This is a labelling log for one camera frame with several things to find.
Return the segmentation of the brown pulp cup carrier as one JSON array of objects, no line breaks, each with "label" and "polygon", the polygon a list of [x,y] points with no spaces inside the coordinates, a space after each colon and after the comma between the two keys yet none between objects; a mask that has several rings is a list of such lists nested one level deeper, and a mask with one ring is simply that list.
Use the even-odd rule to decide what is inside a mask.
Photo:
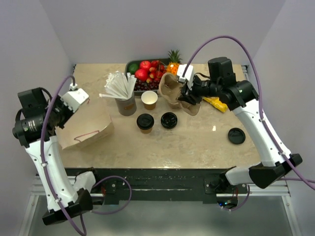
[{"label": "brown pulp cup carrier", "polygon": [[168,105],[173,109],[182,109],[190,116],[195,116],[199,112],[200,104],[192,105],[184,101],[179,101],[181,88],[183,84],[179,83],[177,77],[172,73],[163,74],[159,86],[158,94],[163,97]]}]

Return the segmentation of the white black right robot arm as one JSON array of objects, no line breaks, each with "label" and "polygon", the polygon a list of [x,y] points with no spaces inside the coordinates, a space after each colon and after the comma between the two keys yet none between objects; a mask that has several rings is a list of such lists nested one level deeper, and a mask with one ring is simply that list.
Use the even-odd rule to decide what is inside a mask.
[{"label": "white black right robot arm", "polygon": [[300,165],[302,157],[285,146],[267,117],[260,117],[256,90],[249,81],[237,81],[230,59],[211,59],[208,67],[210,76],[201,80],[192,65],[179,66],[177,77],[183,87],[178,99],[197,105],[203,97],[218,97],[243,124],[260,157],[257,165],[228,169],[221,176],[219,187],[224,193],[231,193],[238,184],[243,183],[265,189]]}]

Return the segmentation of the brown paper coffee cup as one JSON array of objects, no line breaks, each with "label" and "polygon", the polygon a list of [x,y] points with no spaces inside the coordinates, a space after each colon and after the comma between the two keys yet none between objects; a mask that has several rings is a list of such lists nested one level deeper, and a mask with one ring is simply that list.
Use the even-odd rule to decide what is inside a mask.
[{"label": "brown paper coffee cup", "polygon": [[148,129],[140,128],[140,132],[143,134],[149,134],[149,133],[151,133],[152,129],[153,129],[152,127],[148,128]]}]

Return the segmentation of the black coffee cup lid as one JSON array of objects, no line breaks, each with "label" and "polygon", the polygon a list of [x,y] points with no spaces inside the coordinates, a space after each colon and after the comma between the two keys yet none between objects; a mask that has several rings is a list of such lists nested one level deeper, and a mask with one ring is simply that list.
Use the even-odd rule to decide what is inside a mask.
[{"label": "black coffee cup lid", "polygon": [[141,114],[136,120],[137,126],[142,130],[148,130],[152,128],[154,122],[153,116],[147,113]]}]

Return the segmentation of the pink white paper bag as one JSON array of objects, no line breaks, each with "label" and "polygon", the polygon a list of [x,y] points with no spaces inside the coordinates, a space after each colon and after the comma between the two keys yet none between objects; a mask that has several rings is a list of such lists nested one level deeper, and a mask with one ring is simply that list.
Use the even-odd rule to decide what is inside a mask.
[{"label": "pink white paper bag", "polygon": [[64,128],[57,128],[59,145],[63,150],[84,148],[114,133],[114,124],[103,98],[92,99],[80,106]]}]

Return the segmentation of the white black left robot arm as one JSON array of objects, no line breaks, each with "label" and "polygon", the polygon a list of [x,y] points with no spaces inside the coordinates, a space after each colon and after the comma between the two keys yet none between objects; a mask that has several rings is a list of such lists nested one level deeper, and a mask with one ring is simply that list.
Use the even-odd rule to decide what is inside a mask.
[{"label": "white black left robot arm", "polygon": [[88,100],[88,94],[81,88],[72,88],[48,101],[44,96],[46,91],[34,88],[18,93],[22,107],[12,133],[33,161],[44,187],[47,211],[43,223],[53,225],[92,210],[90,192],[98,192],[102,181],[88,169],[75,178],[74,184],[70,183],[55,132],[57,127],[64,128],[79,106]]}]

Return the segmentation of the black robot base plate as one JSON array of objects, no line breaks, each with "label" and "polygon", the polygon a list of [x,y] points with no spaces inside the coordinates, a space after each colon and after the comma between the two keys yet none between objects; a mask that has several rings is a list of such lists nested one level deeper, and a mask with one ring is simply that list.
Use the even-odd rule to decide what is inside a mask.
[{"label": "black robot base plate", "polygon": [[95,204],[117,205],[122,201],[202,202],[215,204],[219,195],[246,193],[242,184],[221,182],[224,169],[92,169],[101,184],[92,189]]}]

